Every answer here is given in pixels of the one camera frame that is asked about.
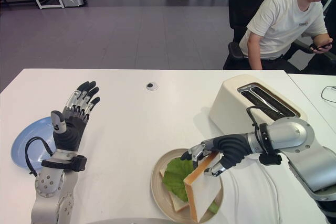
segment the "gray floor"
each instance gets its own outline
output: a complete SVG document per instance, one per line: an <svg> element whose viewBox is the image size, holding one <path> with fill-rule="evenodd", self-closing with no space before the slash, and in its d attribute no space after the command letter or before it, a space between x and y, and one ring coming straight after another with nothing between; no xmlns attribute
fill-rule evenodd
<svg viewBox="0 0 336 224"><path fill-rule="evenodd" d="M228 55L227 0L88 2L2 8L0 91L24 68L221 69Z"/></svg>

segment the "chair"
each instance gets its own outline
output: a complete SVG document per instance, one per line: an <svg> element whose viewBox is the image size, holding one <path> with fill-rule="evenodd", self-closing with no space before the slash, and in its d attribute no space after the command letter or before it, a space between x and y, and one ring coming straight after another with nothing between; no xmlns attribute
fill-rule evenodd
<svg viewBox="0 0 336 224"><path fill-rule="evenodd" d="M328 74L336 76L336 0L333 0L325 18L325 26L333 39L332 48L322 55L314 55L308 65L301 71L306 74Z"/></svg>
<svg viewBox="0 0 336 224"><path fill-rule="evenodd" d="M229 55L224 63L223 69L233 69L232 61L241 61L244 55L239 47L239 42L245 34L247 24L254 17L255 13L264 0L229 0L229 21L230 27L234 30L233 42L229 43ZM311 53L309 46L300 41L295 41L291 47L292 54L286 54L288 59L298 49ZM289 69L296 69L292 64L286 62Z"/></svg>

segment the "bread slice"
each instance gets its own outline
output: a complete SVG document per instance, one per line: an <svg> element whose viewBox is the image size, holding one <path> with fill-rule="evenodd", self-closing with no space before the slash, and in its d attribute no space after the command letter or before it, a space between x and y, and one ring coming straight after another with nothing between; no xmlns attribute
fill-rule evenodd
<svg viewBox="0 0 336 224"><path fill-rule="evenodd" d="M163 176L164 176L164 170L163 169L160 170L160 174L163 178ZM182 201L180 198L178 198L178 196L173 194L171 191L168 191L168 193L170 195L170 199L172 200L175 212L182 211L183 209L185 209L189 206L188 202Z"/></svg>
<svg viewBox="0 0 336 224"><path fill-rule="evenodd" d="M198 165L197 169L183 180L188 195L191 218L197 223L199 223L222 187L219 177L203 174L205 169L215 165L218 161L219 153L212 152Z"/></svg>

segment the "man's arm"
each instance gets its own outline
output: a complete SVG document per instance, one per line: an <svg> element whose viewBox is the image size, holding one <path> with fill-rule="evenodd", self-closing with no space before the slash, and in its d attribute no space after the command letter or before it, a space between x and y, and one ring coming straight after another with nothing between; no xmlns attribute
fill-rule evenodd
<svg viewBox="0 0 336 224"><path fill-rule="evenodd" d="M247 40L248 62L252 69L263 69L260 60L260 40L262 36L250 33Z"/></svg>
<svg viewBox="0 0 336 224"><path fill-rule="evenodd" d="M318 50L310 48L315 54L322 54L324 52L327 52L331 49L331 45L326 46L325 48L323 48L322 46L331 43L332 42L332 38L329 37L328 34L319 34L316 35L315 37L313 37L313 42L316 45L316 47L318 48Z"/></svg>

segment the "white cable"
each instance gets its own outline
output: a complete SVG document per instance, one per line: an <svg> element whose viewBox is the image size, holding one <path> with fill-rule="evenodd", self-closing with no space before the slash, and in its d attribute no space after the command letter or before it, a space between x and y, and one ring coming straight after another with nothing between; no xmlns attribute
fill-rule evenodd
<svg viewBox="0 0 336 224"><path fill-rule="evenodd" d="M232 184L233 184L233 190L235 194L235 224L238 224L238 204L239 204L239 187L238 182L235 178L235 176L232 174L230 170L227 170L230 174Z"/></svg>
<svg viewBox="0 0 336 224"><path fill-rule="evenodd" d="M278 188L272 179L272 177L269 175L267 170L262 166L260 161L257 161L258 166L260 167L261 171L266 177L267 183L272 191L275 191L275 194L273 194L273 200L274 200L274 206L275 206L275 213L277 214L277 222L279 224L282 224L282 216L281 216L281 210L280 210L280 203L279 203L279 193Z"/></svg>

